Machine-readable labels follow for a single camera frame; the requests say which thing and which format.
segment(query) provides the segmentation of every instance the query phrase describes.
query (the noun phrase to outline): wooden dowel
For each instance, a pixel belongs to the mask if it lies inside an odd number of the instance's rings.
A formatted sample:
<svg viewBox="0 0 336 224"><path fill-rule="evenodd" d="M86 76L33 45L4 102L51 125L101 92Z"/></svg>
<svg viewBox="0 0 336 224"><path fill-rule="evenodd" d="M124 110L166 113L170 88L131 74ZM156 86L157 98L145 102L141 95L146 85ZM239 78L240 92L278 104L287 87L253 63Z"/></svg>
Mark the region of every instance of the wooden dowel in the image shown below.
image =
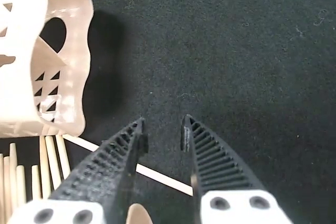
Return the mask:
<svg viewBox="0 0 336 224"><path fill-rule="evenodd" d="M46 147L46 140L44 136L40 136L40 168L41 168L41 182L42 182L42 196L47 199L51 193L49 161Z"/></svg>
<svg viewBox="0 0 336 224"><path fill-rule="evenodd" d="M83 147L84 149L87 149L89 151L94 152L96 149L98 149L98 145L97 144L93 144L89 141L86 141L80 137L76 137L76 136L71 136L68 134L63 135L64 139L69 140L70 142L77 144L81 147Z"/></svg>
<svg viewBox="0 0 336 224"><path fill-rule="evenodd" d="M4 190L5 190L5 223L8 223L12 216L12 201L11 201L11 181L10 181L10 157L4 157Z"/></svg>
<svg viewBox="0 0 336 224"><path fill-rule="evenodd" d="M38 165L33 165L31 167L32 171L32 181L31 181L31 194L33 196L33 200L42 199L41 197L41 185L40 185L40 175L38 172Z"/></svg>
<svg viewBox="0 0 336 224"><path fill-rule="evenodd" d="M26 177L25 168L23 165L16 167L16 182L17 182L17 207L27 203L26 193Z"/></svg>
<svg viewBox="0 0 336 224"><path fill-rule="evenodd" d="M10 199L12 201L12 212L15 211L15 209L17 208L17 188L16 188L16 166L17 166L17 155L16 155L16 144L15 143L11 143L9 145L9 174L11 177L11 181L10 181L10 190L11 190L11 194L10 194Z"/></svg>
<svg viewBox="0 0 336 224"><path fill-rule="evenodd" d="M61 176L59 173L54 139L52 136L46 136L46 145L47 145L52 184L54 186L54 190L56 190L61 184Z"/></svg>
<svg viewBox="0 0 336 224"><path fill-rule="evenodd" d="M80 137L74 137L70 136L68 134L63 135L64 139L69 140L70 142L77 144L87 150L90 150L94 152L96 149L98 149L98 145L93 144L91 142L88 142ZM159 183L162 183L166 186L169 186L171 188L174 188L176 190L179 190L187 195L193 196L193 188L189 185L186 185L176 179L170 178L166 175L163 175L161 173L158 173L152 169L149 169L146 166L137 164L136 165L136 171L148 178L151 178L153 180L156 180Z"/></svg>
<svg viewBox="0 0 336 224"><path fill-rule="evenodd" d="M5 224L4 154L0 154L0 224Z"/></svg>
<svg viewBox="0 0 336 224"><path fill-rule="evenodd" d="M62 167L63 179L66 179L70 174L69 158L65 147L64 139L61 135L56 135L56 143L58 148L59 160Z"/></svg>

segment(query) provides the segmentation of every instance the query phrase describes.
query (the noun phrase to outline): triangular cutout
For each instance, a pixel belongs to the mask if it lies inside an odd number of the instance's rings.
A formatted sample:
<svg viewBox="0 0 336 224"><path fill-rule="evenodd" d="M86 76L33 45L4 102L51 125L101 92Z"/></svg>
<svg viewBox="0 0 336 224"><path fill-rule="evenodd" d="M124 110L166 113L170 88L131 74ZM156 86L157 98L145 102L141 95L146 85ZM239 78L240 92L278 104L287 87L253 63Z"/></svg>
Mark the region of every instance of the triangular cutout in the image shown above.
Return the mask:
<svg viewBox="0 0 336 224"><path fill-rule="evenodd" d="M39 91L37 91L34 96L35 97L40 97L42 95L42 88L39 89Z"/></svg>
<svg viewBox="0 0 336 224"><path fill-rule="evenodd" d="M7 33L7 27L3 29L2 31L0 31L0 37L5 37L6 33Z"/></svg>
<svg viewBox="0 0 336 224"><path fill-rule="evenodd" d="M59 79L59 74L60 74L60 71L58 71L58 73L55 74L54 77L51 78L51 80L58 80Z"/></svg>
<svg viewBox="0 0 336 224"><path fill-rule="evenodd" d="M52 92L50 92L49 95L55 95L58 93L58 86L54 88L54 90L52 90Z"/></svg>
<svg viewBox="0 0 336 224"><path fill-rule="evenodd" d="M47 109L47 112L50 112L50 111L55 111L56 110L56 102L54 102L52 104L52 106L50 106L48 109Z"/></svg>
<svg viewBox="0 0 336 224"><path fill-rule="evenodd" d="M35 80L35 81L43 81L44 72Z"/></svg>
<svg viewBox="0 0 336 224"><path fill-rule="evenodd" d="M6 9L8 10L8 11L12 11L12 7L13 7L13 3L7 3L7 4L3 4L5 7L6 7Z"/></svg>

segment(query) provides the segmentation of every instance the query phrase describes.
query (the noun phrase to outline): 3d-printed plastic part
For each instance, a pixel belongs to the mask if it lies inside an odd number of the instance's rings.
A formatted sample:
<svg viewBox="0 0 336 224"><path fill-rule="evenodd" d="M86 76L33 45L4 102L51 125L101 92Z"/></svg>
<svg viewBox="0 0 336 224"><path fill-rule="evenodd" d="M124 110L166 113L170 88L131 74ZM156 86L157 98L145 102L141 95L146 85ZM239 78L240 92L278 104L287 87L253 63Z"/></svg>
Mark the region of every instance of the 3d-printed plastic part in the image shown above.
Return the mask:
<svg viewBox="0 0 336 224"><path fill-rule="evenodd" d="M92 16L91 0L0 0L0 137L81 134ZM67 30L59 52L39 37L54 17Z"/></svg>

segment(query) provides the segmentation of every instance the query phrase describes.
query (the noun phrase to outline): fabric surface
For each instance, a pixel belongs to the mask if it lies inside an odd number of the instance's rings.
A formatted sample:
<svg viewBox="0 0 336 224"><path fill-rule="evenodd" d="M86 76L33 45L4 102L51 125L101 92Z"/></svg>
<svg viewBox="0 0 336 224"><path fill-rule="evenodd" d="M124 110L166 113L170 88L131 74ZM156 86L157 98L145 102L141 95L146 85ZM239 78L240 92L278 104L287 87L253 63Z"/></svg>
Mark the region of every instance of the fabric surface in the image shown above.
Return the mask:
<svg viewBox="0 0 336 224"><path fill-rule="evenodd" d="M140 163L189 184L191 160L179 150L189 113L244 159L294 223L336 223L335 0L93 4L83 138L99 144L143 116L150 152ZM74 166L86 152L67 146ZM30 148L19 162L38 160ZM153 223L193 223L191 197L142 175L133 200Z"/></svg>

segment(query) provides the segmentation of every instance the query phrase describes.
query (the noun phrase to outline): wooden stick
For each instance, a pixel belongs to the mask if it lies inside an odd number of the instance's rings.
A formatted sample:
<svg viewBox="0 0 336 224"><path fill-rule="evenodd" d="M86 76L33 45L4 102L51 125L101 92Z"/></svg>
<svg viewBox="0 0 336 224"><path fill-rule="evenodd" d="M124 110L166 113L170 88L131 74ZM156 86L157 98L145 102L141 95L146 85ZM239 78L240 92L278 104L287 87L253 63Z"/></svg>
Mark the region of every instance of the wooden stick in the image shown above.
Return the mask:
<svg viewBox="0 0 336 224"><path fill-rule="evenodd" d="M31 181L31 194L33 196L33 200L42 199L41 197L41 184L40 184L40 175L38 172L38 165L33 165L31 167L32 171L32 181Z"/></svg>
<svg viewBox="0 0 336 224"><path fill-rule="evenodd" d="M57 187L59 187L59 185L61 184L61 176L59 173L54 139L52 136L46 136L46 145L47 145L52 184L54 186L54 190L56 190Z"/></svg>
<svg viewBox="0 0 336 224"><path fill-rule="evenodd" d="M70 174L70 165L67 149L65 147L64 139L61 135L56 135L56 143L58 148L59 160L62 167L63 179L66 179Z"/></svg>
<svg viewBox="0 0 336 224"><path fill-rule="evenodd" d="M20 207L27 203L26 197L26 177L25 168L23 165L16 167L16 182L17 182L17 206Z"/></svg>
<svg viewBox="0 0 336 224"><path fill-rule="evenodd" d="M5 223L8 223L12 216L12 202L11 202L11 181L10 181L10 157L4 157L4 190L5 190Z"/></svg>
<svg viewBox="0 0 336 224"><path fill-rule="evenodd" d="M4 154L0 154L0 224L5 224Z"/></svg>
<svg viewBox="0 0 336 224"><path fill-rule="evenodd" d="M81 147L83 147L84 149L87 149L89 151L94 152L96 149L98 149L98 145L93 144L89 141L86 141L80 137L75 137L75 136L71 136L68 134L63 135L63 138L65 138L66 140L69 140L70 142L77 144Z"/></svg>
<svg viewBox="0 0 336 224"><path fill-rule="evenodd" d="M16 166L17 166L17 155L16 155L16 144L15 143L11 143L9 145L9 164L10 164L10 168L9 168L9 174L11 177L11 181L10 181L10 190L11 190L11 201L12 201L12 212L15 211L15 209L17 208L17 188L16 188Z"/></svg>
<svg viewBox="0 0 336 224"><path fill-rule="evenodd" d="M41 182L42 182L42 196L47 199L51 193L49 162L46 147L46 140L44 136L40 136L40 168L41 168Z"/></svg>
<svg viewBox="0 0 336 224"><path fill-rule="evenodd" d="M63 135L63 137L66 140L69 140L70 142L77 144L87 150L90 150L94 152L96 149L98 149L98 145L90 143L80 137L74 137L70 136L68 134ZM176 179L170 178L166 175L163 175L161 173L158 173L152 169L149 169L148 167L145 167L143 165L137 164L136 165L136 171L148 178L151 178L153 180L156 180L159 183L162 183L166 186L172 187L176 190L179 190L185 194L188 194L190 196L193 196L193 188L191 186L188 186Z"/></svg>

